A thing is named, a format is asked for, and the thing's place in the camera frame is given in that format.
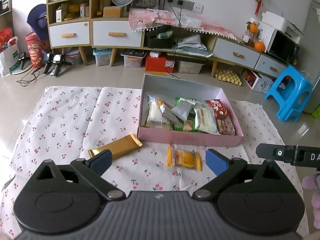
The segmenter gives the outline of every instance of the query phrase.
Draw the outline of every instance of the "cable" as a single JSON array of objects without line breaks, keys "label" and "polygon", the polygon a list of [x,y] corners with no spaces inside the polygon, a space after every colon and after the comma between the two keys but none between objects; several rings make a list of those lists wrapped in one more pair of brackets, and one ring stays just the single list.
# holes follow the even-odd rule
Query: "cable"
[{"label": "cable", "polygon": [[[27,72],[27,74],[25,74],[20,80],[17,81],[17,83],[19,83],[22,87],[26,87],[27,85],[29,85],[32,81],[36,80],[40,75],[44,74],[43,72],[40,73],[40,70],[44,68],[43,66],[41,66],[40,68],[36,68],[36,69],[30,69],[29,72]],[[34,78],[32,80],[23,80],[27,75],[29,75],[31,73],[31,75],[34,76]]]},{"label": "cable", "polygon": [[[175,11],[173,10],[173,8],[172,8],[172,6],[171,6],[171,3],[169,3],[169,5],[170,5],[171,10],[173,11],[175,17],[176,17],[176,18],[178,19],[178,21],[179,21],[179,24],[178,24],[179,35],[178,35],[177,47],[174,48],[175,46],[173,46],[173,63],[172,63],[170,66],[168,66],[168,67],[172,67],[172,66],[174,65],[175,61],[176,61],[175,58],[176,58],[176,53],[177,53],[178,44],[179,44],[179,38],[180,38],[180,34],[181,34],[181,13],[182,13],[182,6],[180,5],[180,18],[178,18],[178,16],[176,15]],[[172,73],[169,73],[168,70],[167,70],[168,67],[165,68],[166,72],[167,72],[169,75],[172,75],[172,77],[175,77],[175,78],[177,78],[177,79],[180,79],[180,78],[178,78],[176,75],[173,74],[173,71],[172,71]]]}]

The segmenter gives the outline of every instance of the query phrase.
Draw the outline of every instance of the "tile floor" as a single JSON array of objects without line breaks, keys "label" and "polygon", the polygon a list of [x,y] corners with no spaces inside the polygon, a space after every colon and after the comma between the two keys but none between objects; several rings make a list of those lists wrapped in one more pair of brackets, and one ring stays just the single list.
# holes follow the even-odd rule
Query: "tile floor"
[{"label": "tile floor", "polygon": [[[58,77],[41,75],[27,87],[22,87],[16,82],[23,75],[0,78],[0,183],[1,173],[5,172],[5,168],[10,163],[14,144],[36,103],[43,95],[45,87],[63,85],[141,89],[144,68],[124,67],[123,60],[120,58],[113,67],[97,67],[94,61],[90,63],[89,66],[67,67]],[[177,73],[175,75],[181,79],[222,87],[230,100],[242,100],[262,105],[285,144],[320,147],[320,120],[315,121],[310,115],[303,114],[298,123],[281,122],[276,118],[279,107],[273,99],[265,100],[262,93],[252,91],[247,84],[239,87],[214,79],[211,77],[210,69],[204,69],[200,74]],[[304,176],[314,173],[315,169],[297,168],[297,171],[302,179]],[[315,231],[311,207],[312,193],[310,190],[304,191],[310,232]]]}]

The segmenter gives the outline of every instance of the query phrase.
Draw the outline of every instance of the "blue plastic stool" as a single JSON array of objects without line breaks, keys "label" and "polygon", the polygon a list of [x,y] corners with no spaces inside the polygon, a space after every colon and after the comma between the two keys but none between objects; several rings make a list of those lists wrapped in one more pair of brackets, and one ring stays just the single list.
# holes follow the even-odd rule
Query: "blue plastic stool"
[{"label": "blue plastic stool", "polygon": [[[290,76],[291,80],[282,89],[279,87],[285,76]],[[297,71],[293,66],[289,65],[285,71],[276,79],[264,98],[273,96],[279,104],[277,117],[286,122],[290,116],[294,116],[294,122],[298,121],[303,109],[308,103],[312,92],[312,84]],[[302,102],[299,102],[301,95],[305,97]]]}]

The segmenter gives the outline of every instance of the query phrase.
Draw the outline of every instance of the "red bag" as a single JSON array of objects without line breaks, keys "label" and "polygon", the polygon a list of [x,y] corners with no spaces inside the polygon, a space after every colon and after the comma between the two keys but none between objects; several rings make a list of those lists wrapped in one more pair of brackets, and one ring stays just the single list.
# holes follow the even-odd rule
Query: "red bag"
[{"label": "red bag", "polygon": [[3,51],[8,47],[8,41],[11,38],[13,38],[13,35],[9,27],[0,31],[0,51]]},{"label": "red bag", "polygon": [[229,116],[229,113],[220,99],[206,100],[205,101],[214,111],[214,117],[223,119]]}]

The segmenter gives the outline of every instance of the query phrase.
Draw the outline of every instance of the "drawer handle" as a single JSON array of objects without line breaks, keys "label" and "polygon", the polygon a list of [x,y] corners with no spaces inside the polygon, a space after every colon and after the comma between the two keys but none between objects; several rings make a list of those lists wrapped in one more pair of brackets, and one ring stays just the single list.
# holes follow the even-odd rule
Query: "drawer handle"
[{"label": "drawer handle", "polygon": [[108,33],[110,37],[124,37],[125,33]]},{"label": "drawer handle", "polygon": [[270,67],[270,69],[274,72],[278,72],[278,70],[275,67]]},{"label": "drawer handle", "polygon": [[236,52],[233,52],[232,54],[235,57],[244,58],[244,56],[242,54],[239,54],[239,53],[236,53]]},{"label": "drawer handle", "polygon": [[76,35],[75,33],[66,33],[66,34],[61,34],[61,37],[62,38],[72,38],[75,35]]}]

